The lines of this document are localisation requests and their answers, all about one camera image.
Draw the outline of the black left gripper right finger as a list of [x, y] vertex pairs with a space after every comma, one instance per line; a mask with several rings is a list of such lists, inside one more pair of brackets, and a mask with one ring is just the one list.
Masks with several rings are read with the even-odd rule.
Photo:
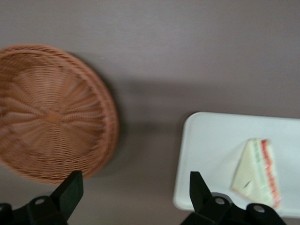
[[194, 208], [183, 225], [284, 225], [271, 207], [248, 204], [241, 209], [223, 196], [213, 196], [199, 172], [190, 173], [189, 195]]

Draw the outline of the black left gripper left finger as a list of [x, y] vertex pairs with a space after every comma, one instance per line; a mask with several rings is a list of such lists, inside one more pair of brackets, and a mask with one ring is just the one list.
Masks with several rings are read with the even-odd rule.
[[15, 210], [8, 203], [1, 203], [0, 223], [2, 225], [66, 225], [82, 196], [83, 173], [73, 171], [49, 196], [38, 196]]

